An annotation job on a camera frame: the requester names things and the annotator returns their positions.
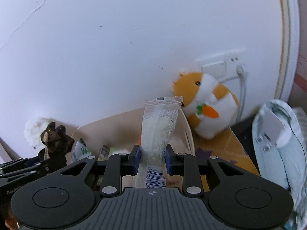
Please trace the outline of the orange white hamster plush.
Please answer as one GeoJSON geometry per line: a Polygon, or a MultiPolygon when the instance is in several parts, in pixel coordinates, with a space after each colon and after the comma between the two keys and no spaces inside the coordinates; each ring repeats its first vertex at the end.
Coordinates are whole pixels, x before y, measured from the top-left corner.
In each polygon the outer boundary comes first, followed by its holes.
{"type": "Polygon", "coordinates": [[[191,128],[207,140],[226,130],[239,109],[237,97],[207,73],[180,73],[171,90],[183,97],[182,110],[191,128]]]}

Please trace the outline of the green snack bag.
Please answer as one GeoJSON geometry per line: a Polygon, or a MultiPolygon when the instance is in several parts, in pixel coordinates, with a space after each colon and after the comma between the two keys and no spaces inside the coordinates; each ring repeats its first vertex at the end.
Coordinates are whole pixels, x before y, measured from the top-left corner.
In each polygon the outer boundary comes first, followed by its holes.
{"type": "Polygon", "coordinates": [[[77,161],[86,158],[88,156],[92,156],[91,151],[87,148],[85,141],[83,138],[78,139],[72,153],[70,163],[76,163],[77,161]]]}

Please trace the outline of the white plush lamb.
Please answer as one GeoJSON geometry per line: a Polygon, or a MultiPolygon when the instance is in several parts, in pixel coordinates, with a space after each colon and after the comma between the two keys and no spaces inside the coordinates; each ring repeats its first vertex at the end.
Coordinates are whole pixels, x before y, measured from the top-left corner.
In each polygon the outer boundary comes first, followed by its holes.
{"type": "Polygon", "coordinates": [[[44,144],[41,142],[41,134],[50,122],[51,119],[44,117],[36,117],[26,122],[23,133],[31,150],[44,148],[44,144]]]}

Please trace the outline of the beige plastic storage bin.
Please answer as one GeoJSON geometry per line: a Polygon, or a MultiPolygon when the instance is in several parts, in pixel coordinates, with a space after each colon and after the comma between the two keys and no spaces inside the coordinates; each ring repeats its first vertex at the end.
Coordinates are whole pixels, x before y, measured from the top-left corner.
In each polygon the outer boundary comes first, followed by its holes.
{"type": "MultiPolygon", "coordinates": [[[[98,155],[105,146],[111,152],[130,153],[140,143],[144,109],[138,108],[115,116],[100,119],[79,127],[72,138],[83,139],[86,147],[93,155],[98,155]]],[[[195,155],[195,147],[188,121],[182,112],[178,118],[170,144],[175,153],[195,155]]]]}

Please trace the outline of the white wall socket plate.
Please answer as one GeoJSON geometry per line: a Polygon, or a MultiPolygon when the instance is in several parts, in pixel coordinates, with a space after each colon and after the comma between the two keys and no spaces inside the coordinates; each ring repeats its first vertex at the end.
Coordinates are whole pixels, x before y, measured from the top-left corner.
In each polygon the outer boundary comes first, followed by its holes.
{"type": "Polygon", "coordinates": [[[198,71],[213,76],[220,83],[246,77],[245,52],[245,48],[238,48],[200,57],[196,59],[198,71]]]}

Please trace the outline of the light blue folded blanket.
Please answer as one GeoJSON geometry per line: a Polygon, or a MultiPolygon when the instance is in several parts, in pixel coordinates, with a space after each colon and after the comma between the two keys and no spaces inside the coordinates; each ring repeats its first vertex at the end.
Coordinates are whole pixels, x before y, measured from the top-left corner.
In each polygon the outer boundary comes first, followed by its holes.
{"type": "Polygon", "coordinates": [[[294,209],[286,229],[306,229],[306,113],[302,108],[291,108],[281,100],[263,104],[252,123],[252,141],[261,177],[288,190],[294,209]],[[271,110],[288,121],[292,135],[285,147],[263,151],[256,142],[260,114],[271,110]]]}

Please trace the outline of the brown plaid scrunchie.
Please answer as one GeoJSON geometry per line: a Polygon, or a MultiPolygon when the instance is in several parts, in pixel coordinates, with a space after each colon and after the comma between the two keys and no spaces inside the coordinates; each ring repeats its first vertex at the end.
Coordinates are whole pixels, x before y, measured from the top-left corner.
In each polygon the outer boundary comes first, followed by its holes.
{"type": "Polygon", "coordinates": [[[74,139],[66,134],[65,126],[56,127],[55,122],[50,122],[40,138],[45,147],[38,153],[39,160],[50,160],[58,167],[66,167],[66,154],[71,152],[74,139]]]}

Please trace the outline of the white phone stand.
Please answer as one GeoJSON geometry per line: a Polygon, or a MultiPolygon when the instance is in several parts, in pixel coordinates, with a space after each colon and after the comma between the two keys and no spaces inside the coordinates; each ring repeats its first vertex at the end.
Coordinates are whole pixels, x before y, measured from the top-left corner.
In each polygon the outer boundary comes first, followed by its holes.
{"type": "Polygon", "coordinates": [[[291,135],[291,127],[283,117],[278,117],[269,109],[265,109],[260,114],[256,142],[261,145],[263,151],[268,152],[274,148],[285,147],[291,135]]]}

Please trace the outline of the clear cracker pack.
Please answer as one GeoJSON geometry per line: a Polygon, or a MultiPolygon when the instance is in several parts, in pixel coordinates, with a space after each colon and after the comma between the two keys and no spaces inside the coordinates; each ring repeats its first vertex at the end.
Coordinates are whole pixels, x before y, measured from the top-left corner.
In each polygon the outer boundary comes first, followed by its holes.
{"type": "Polygon", "coordinates": [[[160,97],[144,102],[140,137],[140,163],[132,186],[166,188],[165,149],[175,130],[182,96],[160,97]]]}

